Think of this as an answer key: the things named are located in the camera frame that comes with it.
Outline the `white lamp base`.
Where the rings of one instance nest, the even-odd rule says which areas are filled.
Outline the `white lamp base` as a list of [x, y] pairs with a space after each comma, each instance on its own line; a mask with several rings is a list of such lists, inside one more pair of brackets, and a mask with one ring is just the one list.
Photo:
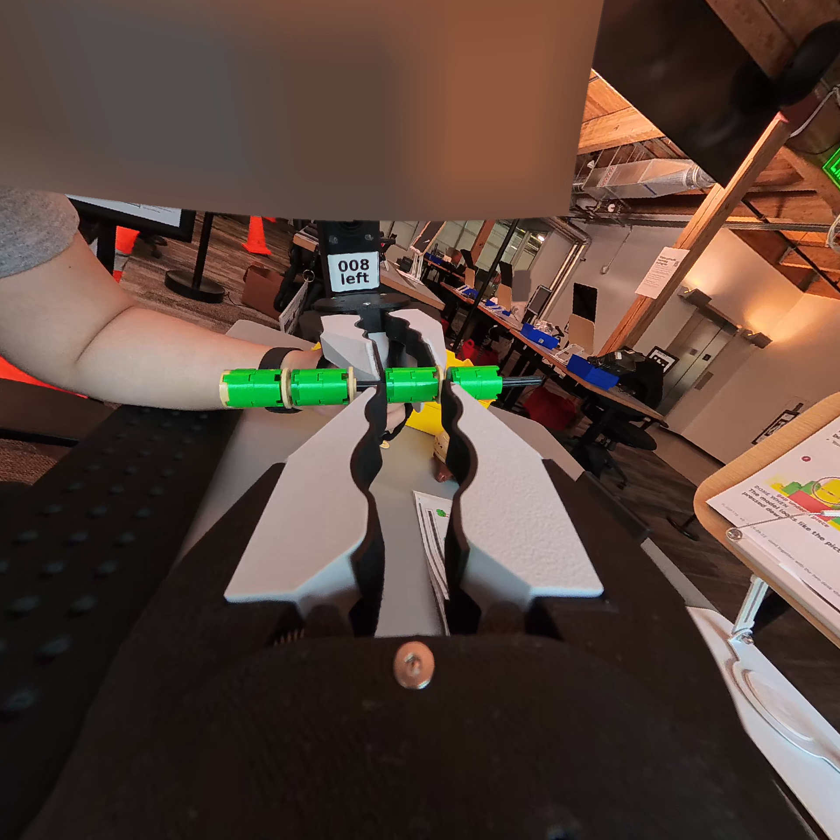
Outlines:
[[837, 731], [754, 644], [730, 639], [732, 624], [692, 583], [680, 591], [746, 732], [824, 831], [838, 833]]

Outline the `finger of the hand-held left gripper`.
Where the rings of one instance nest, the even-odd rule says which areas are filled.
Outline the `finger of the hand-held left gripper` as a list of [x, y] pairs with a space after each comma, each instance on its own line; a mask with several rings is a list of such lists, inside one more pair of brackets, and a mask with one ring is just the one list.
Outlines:
[[386, 367], [447, 368], [442, 325], [425, 311], [403, 308], [386, 313], [385, 335], [389, 340]]
[[380, 316], [358, 313], [323, 314], [320, 343], [323, 357], [340, 369], [353, 368], [357, 381], [380, 382], [389, 357]]

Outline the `grey desk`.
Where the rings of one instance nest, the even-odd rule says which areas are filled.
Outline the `grey desk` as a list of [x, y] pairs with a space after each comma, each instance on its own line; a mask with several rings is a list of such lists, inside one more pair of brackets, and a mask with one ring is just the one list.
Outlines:
[[[303, 339], [283, 338], [276, 329], [246, 319], [237, 320], [227, 335], [269, 347], [309, 346]], [[326, 415], [309, 411], [283, 415], [261, 409], [247, 412], [230, 438], [176, 563], [269, 467], [285, 462], [337, 411], [328, 409]], [[496, 408], [490, 411], [542, 457], [554, 460], [571, 478], [578, 479], [582, 467], [541, 425]], [[413, 494], [418, 490], [451, 499], [455, 493], [454, 482], [439, 485], [434, 479], [432, 441], [425, 433], [404, 429], [388, 449], [382, 450], [383, 467], [371, 488], [385, 541], [384, 592], [375, 633], [378, 637], [429, 636], [443, 632], [428, 578]], [[642, 547], [689, 606], [714, 609], [651, 539], [644, 541]]]

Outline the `white instruction booklet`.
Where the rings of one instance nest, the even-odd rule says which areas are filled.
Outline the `white instruction booklet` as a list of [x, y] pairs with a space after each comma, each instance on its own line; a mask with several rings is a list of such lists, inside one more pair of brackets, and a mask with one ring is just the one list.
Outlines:
[[427, 568], [444, 635], [449, 635], [446, 606], [448, 584], [445, 570], [445, 538], [452, 500], [415, 490], [416, 514], [427, 557]]

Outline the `grey printed t-shirt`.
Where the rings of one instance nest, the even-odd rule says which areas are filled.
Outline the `grey printed t-shirt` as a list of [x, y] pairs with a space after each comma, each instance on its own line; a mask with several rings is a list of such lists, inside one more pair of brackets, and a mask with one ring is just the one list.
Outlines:
[[77, 234], [70, 200], [53, 192], [1, 188], [1, 278], [41, 266], [61, 254]]

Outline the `yellow plastic bin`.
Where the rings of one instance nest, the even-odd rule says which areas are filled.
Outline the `yellow plastic bin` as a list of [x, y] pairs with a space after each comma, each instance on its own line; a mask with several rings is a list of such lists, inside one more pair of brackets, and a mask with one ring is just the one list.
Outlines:
[[[451, 350], [447, 350], [447, 368], [474, 368], [471, 360], [460, 360], [456, 358]], [[444, 431], [442, 423], [441, 406], [436, 402], [427, 402], [420, 412], [413, 411], [406, 421], [408, 427], [437, 436]]]

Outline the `green toy bamboo stalk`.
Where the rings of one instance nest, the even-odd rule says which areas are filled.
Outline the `green toy bamboo stalk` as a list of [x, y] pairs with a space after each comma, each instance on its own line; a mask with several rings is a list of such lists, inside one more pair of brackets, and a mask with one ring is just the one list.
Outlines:
[[236, 369], [222, 374], [221, 402], [226, 407], [342, 406], [363, 390], [383, 386], [389, 403], [437, 402], [444, 383], [460, 385], [477, 400], [493, 401], [507, 387], [540, 385], [540, 376], [502, 376], [494, 365], [399, 367], [385, 369], [379, 380], [358, 380], [348, 369]]

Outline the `brown cardboard box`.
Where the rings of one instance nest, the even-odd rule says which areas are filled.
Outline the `brown cardboard box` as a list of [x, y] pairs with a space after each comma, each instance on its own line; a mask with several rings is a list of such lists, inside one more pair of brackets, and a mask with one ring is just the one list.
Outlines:
[[275, 300], [283, 279], [283, 273], [275, 269], [261, 264], [251, 264], [244, 275], [242, 305], [277, 320], [280, 312], [275, 308]]

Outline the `wooden post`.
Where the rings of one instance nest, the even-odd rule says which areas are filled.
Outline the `wooden post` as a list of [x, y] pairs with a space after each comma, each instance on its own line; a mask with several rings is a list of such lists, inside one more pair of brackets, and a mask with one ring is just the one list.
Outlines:
[[675, 294], [686, 274], [790, 135], [791, 126], [788, 120], [782, 113], [777, 113], [729, 183], [717, 184], [709, 191], [678, 237], [675, 247], [684, 249], [687, 253], [664, 289], [656, 298], [637, 295], [599, 354], [620, 350], [625, 346], [634, 347], [636, 342], [642, 339], [661, 309]]

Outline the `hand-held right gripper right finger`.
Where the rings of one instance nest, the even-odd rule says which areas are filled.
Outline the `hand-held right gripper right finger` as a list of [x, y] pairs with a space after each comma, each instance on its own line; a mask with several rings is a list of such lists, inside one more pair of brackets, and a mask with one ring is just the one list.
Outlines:
[[458, 482], [445, 539], [447, 624], [475, 632], [509, 602], [602, 596], [604, 587], [552, 482], [564, 472], [458, 384], [441, 395], [447, 466]]

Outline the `black bag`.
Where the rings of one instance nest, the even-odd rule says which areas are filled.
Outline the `black bag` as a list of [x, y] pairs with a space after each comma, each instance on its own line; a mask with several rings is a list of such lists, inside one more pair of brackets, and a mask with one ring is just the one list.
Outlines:
[[661, 402], [665, 372], [655, 360], [628, 349], [591, 356], [587, 360], [595, 367], [618, 376], [620, 387], [646, 406], [656, 408]]

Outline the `white paper notice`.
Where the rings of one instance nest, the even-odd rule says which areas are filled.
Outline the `white paper notice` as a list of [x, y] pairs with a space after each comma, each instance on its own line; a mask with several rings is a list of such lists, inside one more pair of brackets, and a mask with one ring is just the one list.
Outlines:
[[687, 248], [662, 248], [635, 293], [640, 297], [657, 299], [688, 253]]

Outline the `wooden board with instruction sheet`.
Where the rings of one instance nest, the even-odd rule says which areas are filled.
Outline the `wooden board with instruction sheet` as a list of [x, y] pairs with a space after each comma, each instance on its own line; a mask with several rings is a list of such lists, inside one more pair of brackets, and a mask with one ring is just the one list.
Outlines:
[[733, 628], [750, 639], [769, 590], [839, 645], [839, 394], [706, 479], [694, 512], [752, 573]]

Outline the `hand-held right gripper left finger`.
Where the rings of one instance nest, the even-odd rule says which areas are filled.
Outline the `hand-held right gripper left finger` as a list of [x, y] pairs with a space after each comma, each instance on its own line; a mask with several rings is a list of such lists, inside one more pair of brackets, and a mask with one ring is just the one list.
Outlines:
[[358, 395], [283, 465], [275, 489], [227, 585], [228, 602], [319, 606], [373, 634], [385, 550], [371, 483], [382, 467], [383, 385]]

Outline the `person's left hand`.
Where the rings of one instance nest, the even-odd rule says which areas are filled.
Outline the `person's left hand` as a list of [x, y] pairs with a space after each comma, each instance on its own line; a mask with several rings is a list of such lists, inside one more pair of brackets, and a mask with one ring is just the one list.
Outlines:
[[[286, 362], [288, 362], [290, 368], [293, 370], [332, 369], [335, 367], [334, 364], [322, 356], [320, 349], [290, 352], [286, 358]], [[335, 406], [321, 406], [317, 407], [316, 411], [326, 417], [335, 417], [339, 412], [339, 408]], [[410, 404], [389, 403], [387, 405], [385, 433], [398, 434], [412, 412], [413, 407]]]

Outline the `silver air duct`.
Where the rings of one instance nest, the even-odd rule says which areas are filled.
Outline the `silver air duct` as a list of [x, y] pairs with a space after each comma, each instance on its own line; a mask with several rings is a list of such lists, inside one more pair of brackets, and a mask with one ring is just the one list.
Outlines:
[[714, 179], [693, 161], [654, 158], [586, 170], [575, 178], [572, 192], [596, 200], [651, 198], [714, 185]]

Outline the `black perforated office chair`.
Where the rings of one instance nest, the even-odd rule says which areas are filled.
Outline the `black perforated office chair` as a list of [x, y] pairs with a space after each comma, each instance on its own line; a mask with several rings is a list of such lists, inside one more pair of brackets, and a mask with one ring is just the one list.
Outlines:
[[2, 745], [73, 738], [172, 567], [240, 412], [124, 406], [2, 519]]

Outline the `red bag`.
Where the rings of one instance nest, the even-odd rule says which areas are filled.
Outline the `red bag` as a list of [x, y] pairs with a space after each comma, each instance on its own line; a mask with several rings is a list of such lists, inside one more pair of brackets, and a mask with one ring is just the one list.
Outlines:
[[572, 400], [551, 392], [545, 386], [534, 389], [522, 408], [531, 420], [550, 431], [560, 432], [577, 423], [577, 410]]

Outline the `black wrist watch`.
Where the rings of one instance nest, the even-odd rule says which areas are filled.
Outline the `black wrist watch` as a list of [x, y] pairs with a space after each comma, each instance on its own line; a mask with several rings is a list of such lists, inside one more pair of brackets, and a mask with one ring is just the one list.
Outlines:
[[[295, 348], [282, 347], [269, 349], [259, 363], [260, 370], [280, 370], [283, 362], [292, 351], [297, 351]], [[296, 407], [286, 408], [282, 404], [278, 406], [267, 406], [266, 410], [271, 413], [278, 414], [294, 414], [299, 413], [300, 409]]]

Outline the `long wooden workbench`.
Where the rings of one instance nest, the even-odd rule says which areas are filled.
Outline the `long wooden workbench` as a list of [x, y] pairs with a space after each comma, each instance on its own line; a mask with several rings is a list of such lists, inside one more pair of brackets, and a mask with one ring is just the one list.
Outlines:
[[612, 388], [607, 389], [601, 387], [601, 384], [606, 383], [606, 375], [601, 371], [597, 369], [592, 370], [594, 377], [601, 377], [600, 380], [593, 382], [570, 369], [569, 365], [564, 364], [551, 352], [546, 351], [542, 345], [530, 341], [525, 335], [522, 335], [518, 325], [509, 318], [502, 316], [499, 308], [486, 307], [483, 304], [479, 304], [474, 314], [500, 325], [501, 329], [510, 337], [511, 350], [519, 354], [518, 366], [515, 368], [515, 372], [511, 374], [514, 378], [518, 377], [521, 379], [522, 377], [534, 376], [535, 371], [540, 371], [545, 379], [553, 379], [558, 382], [562, 377], [567, 377], [569, 380], [577, 383], [579, 387], [585, 388], [589, 392], [602, 396], [620, 406], [624, 406], [630, 411], [635, 411], [652, 422], [660, 423], [663, 426], [667, 425], [661, 413], [652, 407], [646, 406], [634, 396], [625, 392], [619, 385], [614, 385]]

